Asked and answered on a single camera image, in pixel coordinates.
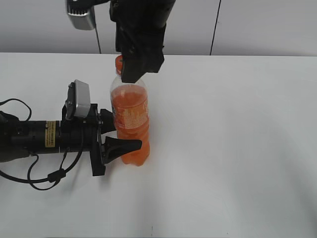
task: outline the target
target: table surface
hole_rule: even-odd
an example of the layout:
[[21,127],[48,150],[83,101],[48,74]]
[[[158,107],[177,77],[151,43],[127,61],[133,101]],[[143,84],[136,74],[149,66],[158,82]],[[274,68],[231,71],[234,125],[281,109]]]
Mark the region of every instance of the table surface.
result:
[[[110,109],[114,55],[0,54],[0,101],[59,120],[68,84]],[[317,58],[166,56],[148,74],[151,155],[92,177],[88,153],[50,191],[0,178],[0,236],[317,237]],[[24,119],[16,102],[1,109]],[[69,165],[74,154],[66,160]],[[25,178],[34,158],[0,164]],[[34,179],[56,170],[43,155]]]

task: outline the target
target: wire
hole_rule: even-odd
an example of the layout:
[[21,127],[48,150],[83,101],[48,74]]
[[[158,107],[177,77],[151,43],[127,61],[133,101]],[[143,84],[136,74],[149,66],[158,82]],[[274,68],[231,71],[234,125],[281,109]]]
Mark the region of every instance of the wire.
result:
[[33,167],[35,166],[35,164],[39,161],[39,155],[37,154],[31,154],[31,156],[36,156],[36,160],[33,162],[33,164],[30,166],[29,170],[28,170],[28,175],[27,175],[27,178],[28,178],[28,183],[36,190],[39,190],[39,191],[46,191],[46,190],[49,190],[53,187],[55,187],[56,185],[59,184],[60,182],[60,179],[56,180],[55,183],[51,186],[51,187],[47,187],[47,188],[39,188],[39,187],[36,187],[33,183],[32,183],[32,180],[30,178],[31,176],[31,170],[33,169]]
[[66,159],[67,153],[68,153],[69,151],[70,151],[70,148],[68,147],[68,148],[65,150],[65,152],[64,152],[63,160],[62,160],[61,163],[60,163],[59,169],[62,169],[62,166],[63,166],[64,161],[65,161],[65,159]]
[[27,118],[25,121],[28,121],[28,120],[31,118],[31,116],[32,116],[32,110],[31,110],[31,108],[30,108],[25,102],[23,102],[23,101],[20,100],[20,99],[10,98],[10,99],[8,99],[8,100],[5,100],[5,101],[3,101],[3,102],[0,102],[0,106],[4,105],[4,104],[6,104],[6,103],[8,103],[8,102],[10,102],[10,101],[18,101],[18,102],[24,104],[24,105],[29,109],[29,116],[28,116],[28,118]]
[[[6,173],[2,172],[0,170],[0,176],[5,178],[5,179],[8,179],[8,180],[11,180],[11,181],[14,181],[14,182],[19,182],[19,183],[30,183],[27,179],[22,179],[22,178],[16,178],[16,177],[13,177],[13,176],[10,176],[10,175],[7,175]],[[43,178],[43,179],[36,179],[36,180],[31,180],[32,183],[43,183],[43,182],[48,182],[49,179],[48,178]]]

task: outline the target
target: orange soda bottle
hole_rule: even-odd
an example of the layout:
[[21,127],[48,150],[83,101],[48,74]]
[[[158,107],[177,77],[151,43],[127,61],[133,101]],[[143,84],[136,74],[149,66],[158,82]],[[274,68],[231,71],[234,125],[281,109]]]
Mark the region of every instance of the orange soda bottle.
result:
[[148,95],[144,82],[122,83],[122,56],[115,60],[117,77],[111,86],[111,103],[118,139],[141,140],[140,150],[121,156],[125,164],[141,166],[150,154]]

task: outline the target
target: yellow label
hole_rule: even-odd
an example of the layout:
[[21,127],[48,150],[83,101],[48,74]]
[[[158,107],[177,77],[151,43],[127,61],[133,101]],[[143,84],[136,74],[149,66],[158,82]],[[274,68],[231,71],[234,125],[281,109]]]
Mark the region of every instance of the yellow label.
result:
[[55,147],[56,121],[47,121],[45,129],[45,147]]

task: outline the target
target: white wall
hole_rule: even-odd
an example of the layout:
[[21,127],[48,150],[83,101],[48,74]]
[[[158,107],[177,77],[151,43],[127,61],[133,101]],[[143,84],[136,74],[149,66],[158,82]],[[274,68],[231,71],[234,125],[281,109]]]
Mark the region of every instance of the white wall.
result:
[[[219,0],[177,0],[164,53],[208,55]],[[213,55],[317,56],[317,1],[222,0]],[[96,6],[104,54],[115,53],[109,4]],[[76,30],[64,0],[0,0],[0,52],[98,53],[94,31]]]
[[93,31],[78,31],[64,0],[0,0],[0,52],[98,53]]
[[213,55],[317,56],[317,1],[222,0]]

